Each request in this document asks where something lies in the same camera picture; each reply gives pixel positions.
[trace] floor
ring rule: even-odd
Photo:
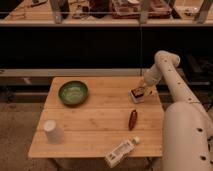
[[[0,171],[56,171],[54,165],[45,159],[31,159],[27,154],[38,123],[43,100],[28,101],[16,99],[12,103],[0,103]],[[146,159],[125,160],[112,171],[142,171],[147,164]],[[103,171],[110,170],[105,161],[97,159],[91,160],[73,160],[73,169],[75,171]],[[159,159],[153,171],[161,171],[162,164]]]

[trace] wooden table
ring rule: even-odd
[[[44,110],[35,132],[29,157],[93,158],[104,157],[125,139],[141,138],[131,157],[162,156],[162,120],[164,111],[156,91],[145,102],[134,104],[130,90],[142,77],[56,77],[52,82]],[[68,81],[87,84],[89,97],[78,107],[67,107],[58,98],[59,88]],[[133,109],[138,121],[132,131],[128,121]],[[65,140],[49,144],[43,131],[46,120],[54,119],[62,127]]]

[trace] object on shelf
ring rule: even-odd
[[[110,10],[114,18],[139,18],[140,3],[136,0],[111,0]],[[170,18],[172,9],[164,0],[151,0],[149,18]]]
[[[133,110],[131,112],[130,118],[129,118],[129,130],[131,131],[134,127],[135,124],[137,122],[137,118],[138,118],[138,113],[136,110]]]
[[[89,7],[78,5],[75,13],[72,16],[72,18],[82,19],[82,18],[85,18],[85,17],[89,17]]]
[[[115,147],[110,153],[105,156],[105,160],[110,168],[118,165],[140,142],[139,137],[134,137],[132,140],[125,140],[120,145]]]
[[[187,16],[196,16],[197,13],[199,12],[199,8],[197,7],[187,7],[185,10],[184,10],[184,14],[187,15]]]
[[[90,15],[102,18],[109,12],[109,0],[89,0]]]
[[[30,5],[31,7],[39,6],[42,4],[45,4],[47,0],[32,0],[32,4]]]
[[[61,86],[58,96],[65,105],[76,106],[87,99],[88,88],[81,81],[70,81]]]

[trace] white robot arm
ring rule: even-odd
[[[158,84],[163,76],[174,100],[163,123],[163,171],[212,171],[207,139],[213,123],[176,71],[179,63],[176,54],[159,51],[144,74],[144,87]]]

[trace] food item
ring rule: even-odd
[[[135,127],[137,118],[138,118],[138,113],[137,113],[136,110],[133,110],[131,112],[131,115],[130,115],[130,118],[129,118],[129,130],[130,131]]]

